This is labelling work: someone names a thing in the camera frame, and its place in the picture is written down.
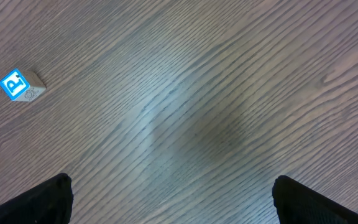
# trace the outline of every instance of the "wood grain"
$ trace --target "wood grain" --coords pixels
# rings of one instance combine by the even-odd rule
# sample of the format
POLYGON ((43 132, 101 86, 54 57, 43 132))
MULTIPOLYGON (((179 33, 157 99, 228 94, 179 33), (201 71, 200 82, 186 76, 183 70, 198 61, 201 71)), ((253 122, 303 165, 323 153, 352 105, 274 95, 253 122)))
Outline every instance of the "wood grain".
POLYGON ((0 0, 0 204, 59 172, 71 223, 278 223, 286 174, 358 212, 358 1, 0 0))

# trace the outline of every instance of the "cube top face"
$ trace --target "cube top face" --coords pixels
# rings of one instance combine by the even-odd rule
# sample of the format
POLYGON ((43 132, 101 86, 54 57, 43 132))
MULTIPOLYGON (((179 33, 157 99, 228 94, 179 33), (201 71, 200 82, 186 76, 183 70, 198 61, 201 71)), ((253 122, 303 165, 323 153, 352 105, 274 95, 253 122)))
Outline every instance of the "cube top face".
POLYGON ((26 89, 30 88, 29 82, 23 77, 18 69, 11 71, 0 81, 0 84, 11 100, 16 100, 16 98, 23 94, 26 89))

